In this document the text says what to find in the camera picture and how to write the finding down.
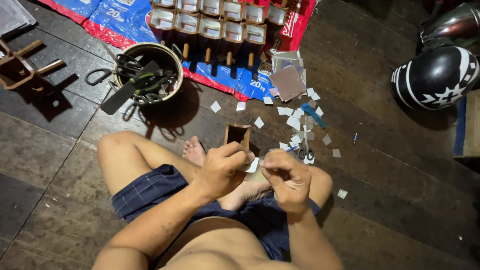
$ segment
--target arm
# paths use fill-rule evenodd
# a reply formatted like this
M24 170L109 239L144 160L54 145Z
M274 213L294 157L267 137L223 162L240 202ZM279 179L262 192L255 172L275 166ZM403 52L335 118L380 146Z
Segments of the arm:
M340 258L318 226L312 209L287 214L290 255L300 269L343 269Z
M118 232L98 255L93 270L146 270L202 206L232 192L243 181L236 171L255 156L239 143L210 149L192 183L146 211Z
M193 181L118 232L100 252L93 269L147 269L148 258L162 254L195 211L210 202L195 187Z
M272 184L278 205L287 213L292 262L302 270L343 269L310 207L312 175L307 167L282 149L269 152L261 166L265 178Z

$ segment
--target knee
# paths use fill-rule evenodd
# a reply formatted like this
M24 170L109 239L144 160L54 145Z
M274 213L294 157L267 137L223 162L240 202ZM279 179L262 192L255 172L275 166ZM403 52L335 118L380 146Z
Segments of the knee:
M309 166L308 171L312 175L312 183L310 184L311 187L320 188L327 193L332 191L333 181L329 174L327 174L324 170L314 166Z
M130 144L138 137L142 137L140 134L133 131L118 131L110 133L100 139L97 145L97 151L104 151L111 147L118 147L123 144Z

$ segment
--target wooden floor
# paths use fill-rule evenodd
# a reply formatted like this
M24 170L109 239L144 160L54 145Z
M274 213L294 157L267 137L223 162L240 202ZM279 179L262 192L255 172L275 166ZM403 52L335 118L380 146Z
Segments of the wooden floor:
M105 134L133 130L180 152L193 135L217 147L226 122L252 123L261 115L265 126L253 127L251 136L257 154L291 137L274 107L251 100L237 112L232 96L190 81L163 110L138 111L128 103L108 116L98 109L107 83L83 81L88 71L112 65L100 41L68 18L20 2L39 24L9 44L21 48L40 39L47 47L30 59L38 66L64 60L67 67L50 76L55 83L73 74L79 79L62 95L30 104L0 91L0 269L89 269L125 226L96 159ZM480 243L472 207L480 175L451 158L455 116L404 112L389 90L392 69L414 56L416 25L427 16L419 2L322 0L301 43L307 84L322 97L328 125L315 127L309 144L315 165L334 179L321 221L346 269L478 267L468 248ZM59 105L52 109L54 100ZM210 109L215 100L218 113ZM326 134L328 146L321 141ZM332 157L335 148L341 159ZM336 196L339 189L348 191L345 199Z

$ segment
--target forearm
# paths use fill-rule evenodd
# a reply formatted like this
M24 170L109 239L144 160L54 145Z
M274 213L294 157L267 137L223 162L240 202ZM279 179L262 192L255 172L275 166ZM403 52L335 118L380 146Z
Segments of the forearm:
M290 256L302 270L343 269L340 258L324 236L311 209L303 215L287 214Z
M106 248L132 248L155 258L177 237L195 211L207 203L209 199L201 197L192 183L133 220Z

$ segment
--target person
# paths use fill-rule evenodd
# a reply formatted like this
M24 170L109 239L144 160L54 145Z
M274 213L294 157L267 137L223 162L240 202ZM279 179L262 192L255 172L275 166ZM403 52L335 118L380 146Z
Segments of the person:
M248 182L237 169L254 155L239 143L206 154L194 136L183 153L130 131L100 140L99 164L128 225L94 270L343 269L315 218L331 192L327 173L276 149L260 164L268 182Z

